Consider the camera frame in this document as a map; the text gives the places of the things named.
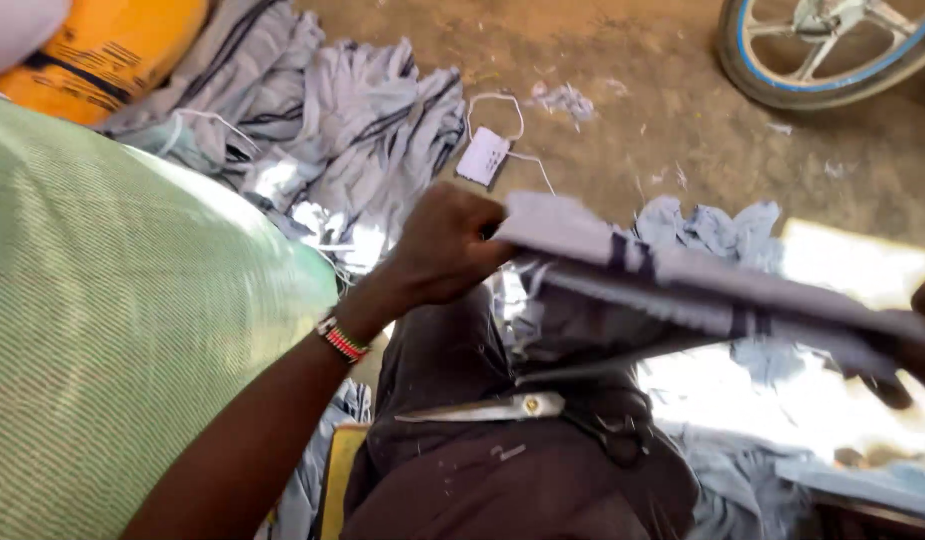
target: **yellow sack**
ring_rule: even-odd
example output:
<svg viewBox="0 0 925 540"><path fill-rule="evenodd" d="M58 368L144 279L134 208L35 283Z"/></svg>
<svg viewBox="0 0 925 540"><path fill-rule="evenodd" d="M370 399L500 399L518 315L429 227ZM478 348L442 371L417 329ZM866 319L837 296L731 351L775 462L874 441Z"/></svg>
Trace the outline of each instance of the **yellow sack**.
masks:
<svg viewBox="0 0 925 540"><path fill-rule="evenodd" d="M171 73L209 2L73 0L52 39L0 75L0 92L40 113L96 124Z"/></svg>

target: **white tag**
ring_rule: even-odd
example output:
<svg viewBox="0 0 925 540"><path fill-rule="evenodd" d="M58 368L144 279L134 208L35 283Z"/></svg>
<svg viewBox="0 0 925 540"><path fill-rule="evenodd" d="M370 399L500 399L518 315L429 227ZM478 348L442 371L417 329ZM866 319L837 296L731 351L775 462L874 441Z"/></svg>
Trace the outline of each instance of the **white tag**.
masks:
<svg viewBox="0 0 925 540"><path fill-rule="evenodd" d="M456 166L456 174L488 188L510 146L509 141L493 133L492 129L476 129L472 142Z"/></svg>

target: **person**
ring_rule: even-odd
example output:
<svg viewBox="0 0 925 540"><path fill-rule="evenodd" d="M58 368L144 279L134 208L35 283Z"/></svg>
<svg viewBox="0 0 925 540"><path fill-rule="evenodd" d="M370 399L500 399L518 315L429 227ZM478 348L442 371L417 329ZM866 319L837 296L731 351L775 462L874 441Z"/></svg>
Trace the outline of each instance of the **person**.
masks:
<svg viewBox="0 0 925 540"><path fill-rule="evenodd" d="M496 202L438 183L393 253L332 310L350 344L398 321L384 352L377 419L357 454L343 537L676 538L697 485L650 429L644 452L610 455L562 418L405 423L395 416L519 392L480 284L515 248L485 239ZM925 285L913 298L925 313ZM245 387L168 469L123 538L249 538L286 486L349 357L313 331ZM925 350L898 346L925 380ZM651 426L632 373L559 387L603 417Z"/></svg>

